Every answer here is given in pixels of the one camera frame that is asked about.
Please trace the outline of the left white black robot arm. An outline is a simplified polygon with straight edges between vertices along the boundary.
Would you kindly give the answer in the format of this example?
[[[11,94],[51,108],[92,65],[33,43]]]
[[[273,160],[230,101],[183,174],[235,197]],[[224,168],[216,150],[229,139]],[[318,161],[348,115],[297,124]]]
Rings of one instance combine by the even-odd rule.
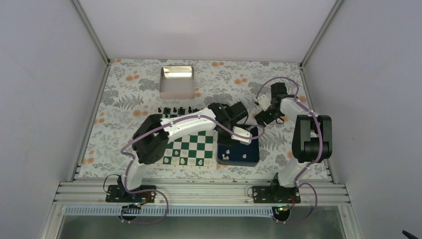
[[[117,184],[110,186],[107,192],[113,199],[124,199],[127,202],[135,200],[138,195],[156,192],[155,188],[142,187],[142,168],[167,158],[167,146],[184,136],[191,137],[202,131],[210,131],[217,134],[211,143],[218,146],[234,146],[238,142],[249,145],[254,138],[238,125],[246,117],[248,112],[241,102],[231,106],[212,103],[201,110],[173,118],[159,114],[148,116],[121,149],[120,153],[129,156],[131,161],[125,172],[118,177]]]

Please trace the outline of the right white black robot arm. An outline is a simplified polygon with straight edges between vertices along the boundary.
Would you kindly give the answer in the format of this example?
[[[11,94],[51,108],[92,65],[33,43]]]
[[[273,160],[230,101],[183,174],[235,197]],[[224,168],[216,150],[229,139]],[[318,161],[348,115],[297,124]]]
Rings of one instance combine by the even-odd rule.
[[[272,84],[271,96],[257,95],[255,103],[262,107],[262,111],[255,116],[259,125],[267,126],[281,117],[288,117],[295,123],[293,159],[281,172],[276,173],[268,190],[270,198],[281,203],[288,196],[296,196],[298,181],[311,165],[331,157],[332,119],[314,113],[300,102],[297,95],[288,94],[284,83]]]

